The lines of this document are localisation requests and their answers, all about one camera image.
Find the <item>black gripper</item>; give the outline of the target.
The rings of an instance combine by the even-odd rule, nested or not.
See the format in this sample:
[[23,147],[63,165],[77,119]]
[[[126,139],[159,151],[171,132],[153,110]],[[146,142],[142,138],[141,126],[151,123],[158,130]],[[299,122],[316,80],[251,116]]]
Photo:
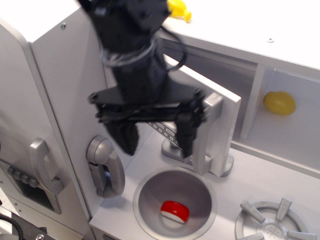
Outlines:
[[138,146],[136,122],[170,121],[176,124],[183,158],[192,155],[203,111],[196,103],[195,90],[169,76],[185,61],[183,56],[170,66],[163,54],[137,61],[105,60],[116,86],[92,93],[88,101],[95,105],[97,118],[126,154],[133,156]]

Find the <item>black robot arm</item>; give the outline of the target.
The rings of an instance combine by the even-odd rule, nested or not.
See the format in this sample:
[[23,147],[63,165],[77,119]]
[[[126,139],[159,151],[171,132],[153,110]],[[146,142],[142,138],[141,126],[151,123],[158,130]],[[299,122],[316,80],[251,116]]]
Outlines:
[[122,150],[133,155],[138,122],[174,122],[183,157],[191,156],[197,128],[204,121],[204,93],[178,83],[169,72],[181,68],[165,62],[157,35],[170,15],[165,0],[82,0],[102,44],[101,60],[116,86],[92,93],[96,117]]

